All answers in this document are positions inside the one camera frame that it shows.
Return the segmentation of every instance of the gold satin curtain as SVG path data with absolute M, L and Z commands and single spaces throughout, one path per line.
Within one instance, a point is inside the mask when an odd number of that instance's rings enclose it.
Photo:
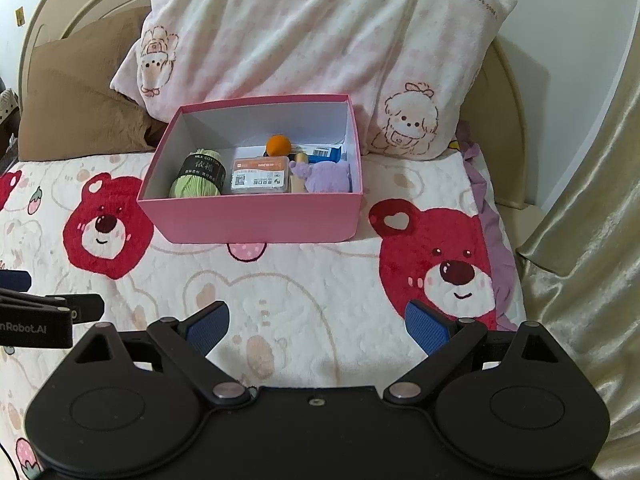
M 640 28 L 589 153 L 518 253 L 527 315 L 609 409 L 596 473 L 640 479 Z

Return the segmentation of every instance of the pink and white pillow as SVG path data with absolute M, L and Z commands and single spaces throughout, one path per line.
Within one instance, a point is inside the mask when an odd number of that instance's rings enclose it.
M 360 143 L 415 160 L 452 140 L 516 0 L 151 0 L 111 87 L 169 121 L 185 104 L 349 93 Z

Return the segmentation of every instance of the purple ruffle trim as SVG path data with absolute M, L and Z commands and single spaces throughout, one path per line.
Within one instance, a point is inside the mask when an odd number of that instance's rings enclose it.
M 460 144 L 460 152 L 464 160 L 466 174 L 471 183 L 471 189 L 478 208 L 484 242 L 491 265 L 491 279 L 494 287 L 495 317 L 498 328 L 503 330 L 517 330 L 506 316 L 507 307 L 513 296 L 513 285 L 516 277 L 516 261 L 513 253 L 502 241 L 500 231 L 500 217 L 486 201 L 487 183 L 484 177 L 473 165 L 473 160 L 480 152 L 480 146 L 471 140 L 471 131 L 466 121 L 460 121 L 456 129 L 456 138 Z

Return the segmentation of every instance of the black yarn label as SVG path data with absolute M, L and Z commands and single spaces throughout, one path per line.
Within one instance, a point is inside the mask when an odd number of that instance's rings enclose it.
M 222 185 L 226 178 L 226 170 L 222 163 L 212 156 L 204 153 L 192 153 L 184 159 L 178 178 L 185 175 L 194 175 L 211 182 L 222 193 Z

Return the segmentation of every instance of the beige cylindrical object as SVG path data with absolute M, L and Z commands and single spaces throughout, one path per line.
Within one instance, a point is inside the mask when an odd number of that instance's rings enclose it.
M 308 164 L 309 158 L 306 153 L 296 153 L 296 162 L 306 162 Z M 306 193 L 306 186 L 304 179 L 295 176 L 291 173 L 289 177 L 290 189 L 292 193 Z

